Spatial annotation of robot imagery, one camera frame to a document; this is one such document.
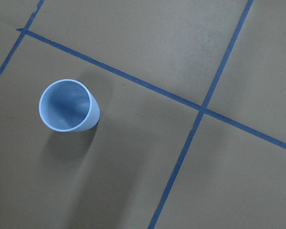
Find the light blue plastic cup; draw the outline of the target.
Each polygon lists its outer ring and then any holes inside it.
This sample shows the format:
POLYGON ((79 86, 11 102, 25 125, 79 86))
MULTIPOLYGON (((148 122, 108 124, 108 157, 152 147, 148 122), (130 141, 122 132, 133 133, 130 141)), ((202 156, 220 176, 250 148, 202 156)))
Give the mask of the light blue plastic cup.
POLYGON ((43 123, 57 132, 82 132, 97 125, 100 108, 88 88, 73 79, 50 84, 39 101, 43 123))

